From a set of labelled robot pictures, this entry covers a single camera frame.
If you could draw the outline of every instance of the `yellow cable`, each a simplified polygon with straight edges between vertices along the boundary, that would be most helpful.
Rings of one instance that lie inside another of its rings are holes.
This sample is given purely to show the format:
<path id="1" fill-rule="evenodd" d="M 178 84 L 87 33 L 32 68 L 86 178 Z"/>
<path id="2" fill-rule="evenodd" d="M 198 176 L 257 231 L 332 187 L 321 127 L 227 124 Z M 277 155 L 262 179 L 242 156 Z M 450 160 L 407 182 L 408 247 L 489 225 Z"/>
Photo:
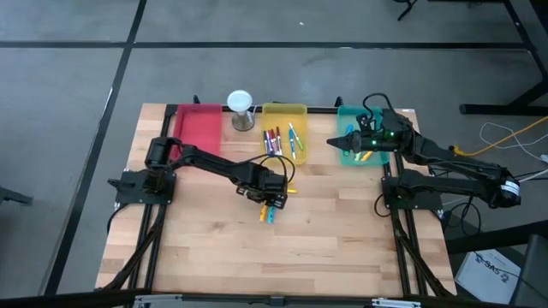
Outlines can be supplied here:
<path id="1" fill-rule="evenodd" d="M 491 148 L 495 147 L 496 145 L 502 144 L 504 141 L 506 141 L 506 140 L 508 140 L 508 139 L 510 139 L 510 138 L 512 138 L 512 137 L 514 137 L 514 136 L 516 136 L 518 133 L 523 133 L 523 132 L 527 131 L 529 128 L 531 128 L 531 127 L 533 127 L 533 126 L 535 126 L 535 125 L 537 125 L 537 124 L 540 124 L 541 122 L 546 121 L 546 120 L 548 120 L 548 116 L 543 117 L 542 119 L 536 121 L 535 123 L 533 123 L 533 124 L 531 124 L 531 125 L 529 125 L 529 126 L 523 128 L 523 129 L 520 129 L 519 131 L 517 131 L 517 132 L 515 132 L 515 133 L 512 133 L 511 135 L 506 136 L 506 137 L 500 139 L 499 141 L 495 142 L 494 144 L 488 145 L 488 146 L 486 146 L 485 148 L 483 148 L 483 149 L 481 149 L 481 150 L 479 150 L 479 151 L 475 151 L 475 152 L 473 152 L 473 153 L 466 153 L 466 152 L 464 152 L 464 151 L 461 151 L 461 149 L 459 149 L 459 146 L 458 146 L 458 145 L 455 145 L 455 147 L 454 147 L 454 149 L 453 149 L 453 152 L 454 152 L 455 154 L 458 154 L 458 155 L 461 155 L 461 156 L 476 156 L 476 155 L 479 155 L 479 154 L 481 154 L 481 153 L 483 153 L 483 152 L 485 152 L 485 151 L 487 151 L 487 150 L 490 150 Z"/>

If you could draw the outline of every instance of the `green marker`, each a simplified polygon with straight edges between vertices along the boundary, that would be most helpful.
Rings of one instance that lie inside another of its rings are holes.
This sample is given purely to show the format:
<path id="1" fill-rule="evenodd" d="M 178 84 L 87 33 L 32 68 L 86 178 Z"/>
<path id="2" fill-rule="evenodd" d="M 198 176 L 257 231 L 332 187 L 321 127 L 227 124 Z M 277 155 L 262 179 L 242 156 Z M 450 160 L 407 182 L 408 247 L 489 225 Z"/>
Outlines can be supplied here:
<path id="1" fill-rule="evenodd" d="M 299 135 L 297 134 L 297 132 L 293 128 L 293 124 L 291 124 L 291 122 L 289 123 L 289 127 L 291 127 L 291 130 L 293 131 L 293 135 L 295 136 L 295 139 L 297 139 L 297 144 L 299 145 L 299 149 L 301 149 L 301 151 L 304 151 L 305 147 L 302 146 L 301 140 L 299 139 Z"/>

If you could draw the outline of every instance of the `wooden plank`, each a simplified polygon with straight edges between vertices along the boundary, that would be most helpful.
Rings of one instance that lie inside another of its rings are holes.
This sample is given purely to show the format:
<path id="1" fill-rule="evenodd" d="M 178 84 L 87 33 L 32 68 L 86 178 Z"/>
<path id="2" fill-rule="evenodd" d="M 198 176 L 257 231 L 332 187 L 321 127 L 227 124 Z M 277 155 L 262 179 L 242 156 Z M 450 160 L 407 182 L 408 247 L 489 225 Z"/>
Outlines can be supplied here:
<path id="1" fill-rule="evenodd" d="M 144 104 L 128 158 L 144 168 L 150 139 L 159 135 L 165 104 Z M 412 110 L 399 110 L 416 127 Z M 260 114 L 251 132 L 231 127 L 223 114 L 221 156 L 241 161 L 260 154 Z M 334 115 L 308 115 L 308 159 L 297 167 L 284 210 L 274 224 L 259 222 L 258 204 L 235 194 L 217 175 L 181 168 L 168 208 L 153 290 L 189 293 L 247 293 L 340 296 L 402 294 L 390 219 L 374 214 L 380 194 L 378 168 L 339 164 Z M 282 172 L 280 166 L 269 168 Z M 426 167 L 406 163 L 426 172 Z M 97 287 L 109 282 L 135 247 L 142 205 L 130 205 L 112 222 Z M 434 274 L 451 291 L 455 284 L 444 235 L 436 217 L 415 211 L 420 248 Z M 139 286 L 144 281 L 146 260 Z M 408 260 L 411 285 L 414 269 Z"/>

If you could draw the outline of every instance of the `gray floor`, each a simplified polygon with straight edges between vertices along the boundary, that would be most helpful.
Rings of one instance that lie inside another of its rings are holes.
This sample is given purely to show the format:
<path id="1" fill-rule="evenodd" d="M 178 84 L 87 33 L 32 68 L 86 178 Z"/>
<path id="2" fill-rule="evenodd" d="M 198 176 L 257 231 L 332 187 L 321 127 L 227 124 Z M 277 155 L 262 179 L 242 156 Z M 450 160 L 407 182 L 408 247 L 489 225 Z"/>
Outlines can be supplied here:
<path id="1" fill-rule="evenodd" d="M 124 41 L 137 3 L 5 0 L 0 3 L 0 40 Z M 532 8 L 523 1 L 515 6 L 544 55 L 546 33 Z M 398 23 L 402 9 L 385 0 L 156 0 L 146 6 L 137 40 L 519 40 L 501 4 L 469 9 L 462 3 L 419 1 Z M 120 55 L 121 50 L 0 49 L 0 183 L 35 196 L 31 207 L 0 206 L 0 298 L 39 293 Z M 536 118 L 464 116 L 458 104 L 505 104 L 539 79 L 530 56 L 522 52 L 133 50 L 59 291 L 94 286 L 115 196 L 106 180 L 125 166 L 142 103 L 184 103 L 194 94 L 204 102 L 223 103 L 231 91 L 243 88 L 256 102 L 328 106 L 339 95 L 346 104 L 359 104 L 370 92 L 385 92 L 396 107 L 416 109 L 424 135 L 442 146 L 474 150 L 483 147 L 478 132 L 484 122 L 520 128 Z M 545 133 L 544 125 L 520 138 L 528 142 Z M 493 129 L 486 135 L 495 140 L 505 134 Z M 540 155 L 547 145 L 543 140 L 529 150 Z M 489 151 L 482 158 L 515 174 L 545 167 L 518 148 Z M 542 181 L 524 184 L 520 207 L 480 206 L 483 228 L 546 219 L 543 186 Z"/>

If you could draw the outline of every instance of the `clear container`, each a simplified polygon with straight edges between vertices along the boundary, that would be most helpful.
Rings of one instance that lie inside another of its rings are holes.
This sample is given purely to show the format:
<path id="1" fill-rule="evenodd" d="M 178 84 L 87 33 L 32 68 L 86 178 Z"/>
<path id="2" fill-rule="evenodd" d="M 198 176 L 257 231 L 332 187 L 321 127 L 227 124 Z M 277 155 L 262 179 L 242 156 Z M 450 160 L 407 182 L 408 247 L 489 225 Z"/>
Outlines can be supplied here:
<path id="1" fill-rule="evenodd" d="M 380 128 L 380 123 L 383 120 L 382 110 L 379 107 L 371 107 L 373 117 L 375 119 L 377 129 Z M 360 126 L 356 121 L 356 116 L 366 113 L 367 110 L 358 106 L 340 106 L 337 110 L 337 135 L 342 137 L 347 134 L 348 126 L 352 125 L 353 131 L 359 130 Z M 343 166 L 382 166 L 390 161 L 390 153 L 377 151 L 374 152 L 366 161 L 361 159 L 366 155 L 366 152 L 360 154 L 360 159 L 355 160 L 355 153 L 352 151 L 345 153 L 340 151 L 341 164 Z"/>
<path id="2" fill-rule="evenodd" d="M 307 107 L 304 104 L 286 104 L 286 103 L 266 103 L 263 104 L 263 112 L 260 118 L 261 132 L 260 144 L 264 153 L 266 153 L 263 132 L 274 130 L 280 127 L 280 136 L 282 141 L 282 153 L 289 158 L 294 164 L 303 164 L 307 160 Z M 296 139 L 295 142 L 295 160 L 291 154 L 291 144 L 289 142 L 289 123 L 293 124 L 293 128 L 301 140 L 303 149 L 299 147 Z"/>

